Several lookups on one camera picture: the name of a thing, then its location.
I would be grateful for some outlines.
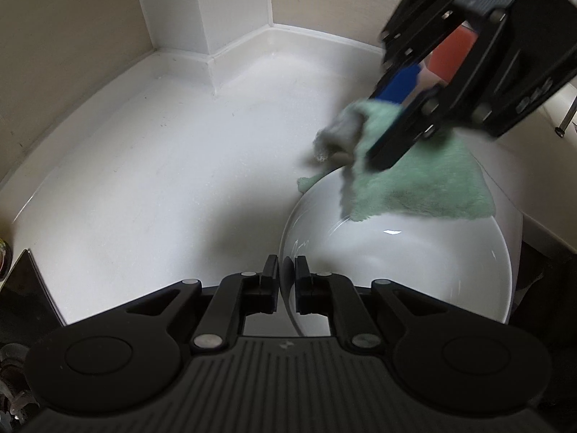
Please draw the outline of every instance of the white sink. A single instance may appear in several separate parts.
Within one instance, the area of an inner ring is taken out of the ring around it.
[[[353,222],[342,212],[344,185],[343,169],[337,170],[302,197],[285,229],[283,257],[305,255],[312,272],[346,275],[357,286],[387,278],[506,321],[511,263],[493,217],[446,220],[383,214]],[[329,334],[326,318],[296,319],[307,335]]]

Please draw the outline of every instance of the green cloth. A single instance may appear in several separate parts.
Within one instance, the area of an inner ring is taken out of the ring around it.
[[[366,118],[354,151],[350,218],[363,221],[383,213],[407,213],[435,218],[486,218],[495,205],[481,168],[452,131],[418,141],[391,169],[368,171],[367,151],[389,128],[402,107],[362,100],[345,108]],[[299,190],[310,188],[325,173],[299,179]]]

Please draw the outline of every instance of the metal rod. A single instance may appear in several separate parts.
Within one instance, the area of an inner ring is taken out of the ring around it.
[[[565,136],[565,131],[569,126],[569,124],[571,123],[571,121],[573,120],[573,116],[575,115],[576,112],[577,112],[577,96],[575,97],[575,99],[573,99],[573,104],[571,104],[571,107],[569,107],[569,110],[567,111],[567,114],[565,115],[565,118],[563,119],[559,127],[555,127],[555,133],[559,135],[561,138]]]

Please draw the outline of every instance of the black gripper base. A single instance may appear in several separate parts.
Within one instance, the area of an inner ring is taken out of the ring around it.
[[[96,418],[45,409],[27,433],[552,432],[530,409],[493,419],[438,412],[410,397],[380,358],[333,337],[239,337],[194,357],[156,399]]]

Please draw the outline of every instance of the circular pad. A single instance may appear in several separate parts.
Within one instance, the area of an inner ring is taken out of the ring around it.
[[[421,399],[474,416],[526,408],[550,373],[547,351],[531,335],[456,309],[415,318],[393,351],[393,364]]]
[[[66,364],[85,375],[113,373],[132,357],[132,348],[114,337],[89,337],[72,344],[66,351]]]

